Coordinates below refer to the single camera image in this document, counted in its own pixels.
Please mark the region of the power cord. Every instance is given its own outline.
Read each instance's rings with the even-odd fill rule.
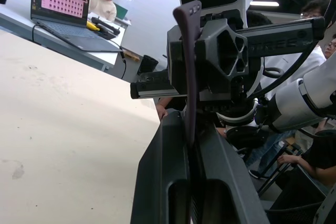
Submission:
[[[113,40],[110,40],[112,43],[114,43],[116,46],[118,46],[118,48],[121,50],[120,52],[120,56],[121,56],[121,59],[122,59],[122,62],[124,62],[125,64],[125,69],[124,69],[124,73],[122,74],[122,77],[121,77],[121,80],[124,78],[125,76],[125,73],[126,73],[126,68],[127,68],[127,64],[126,64],[126,59],[125,59],[125,54],[124,54],[124,51],[122,50],[121,46],[118,45],[117,43],[115,43]]]
[[[124,69],[124,73],[122,74],[121,80],[124,78],[125,73],[126,73],[126,68],[127,68],[126,59],[125,58],[122,59],[122,62],[124,62],[124,64],[125,64],[125,69]]]
[[[270,68],[266,68],[265,65],[265,58],[264,58],[264,71],[262,73],[262,75],[272,78],[272,79],[278,79],[280,78],[285,72],[280,69],[280,68],[276,68],[276,67],[270,67]]]
[[[36,43],[36,42],[34,41],[34,30],[35,30],[35,28],[36,28],[37,26],[40,26],[40,25],[35,24],[35,25],[33,26],[32,31],[31,31],[31,40],[32,40],[32,42],[34,42],[34,43]]]

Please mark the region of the yellow object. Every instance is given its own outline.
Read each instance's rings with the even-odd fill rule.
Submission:
[[[100,31],[99,28],[97,28],[97,26],[95,26],[93,23],[87,21],[86,23],[86,27],[92,31]]]

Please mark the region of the white shirt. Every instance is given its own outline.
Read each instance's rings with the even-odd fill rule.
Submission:
[[[291,54],[291,55],[265,57],[265,66],[266,68],[270,67],[280,68],[284,72],[286,72],[300,56],[301,54]],[[272,91],[268,92],[266,94],[266,97],[270,100],[277,90],[279,90],[282,87],[285,87],[286,85],[290,84],[291,82],[299,78],[303,78],[303,76],[306,73],[318,67],[319,65],[323,64],[325,60],[326,59],[324,57],[321,47],[315,47],[313,52],[311,52],[306,61],[300,66],[300,68],[297,71],[295,71],[295,73],[291,77],[289,77],[286,81],[284,81],[281,85],[279,85]],[[275,79],[273,78],[263,76],[260,80],[260,85],[262,88],[265,88],[274,81]]]
[[[91,12],[113,22],[117,15],[117,8],[109,0],[90,0],[89,13]]]

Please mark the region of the beige table surface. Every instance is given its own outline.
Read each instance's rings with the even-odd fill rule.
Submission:
[[[153,100],[3,31],[0,66],[0,223],[129,223]]]

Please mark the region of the green box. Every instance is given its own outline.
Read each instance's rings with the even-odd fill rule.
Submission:
[[[117,18],[124,19],[128,10],[124,7],[121,7],[120,5],[117,5],[116,3],[115,6],[117,8]]]

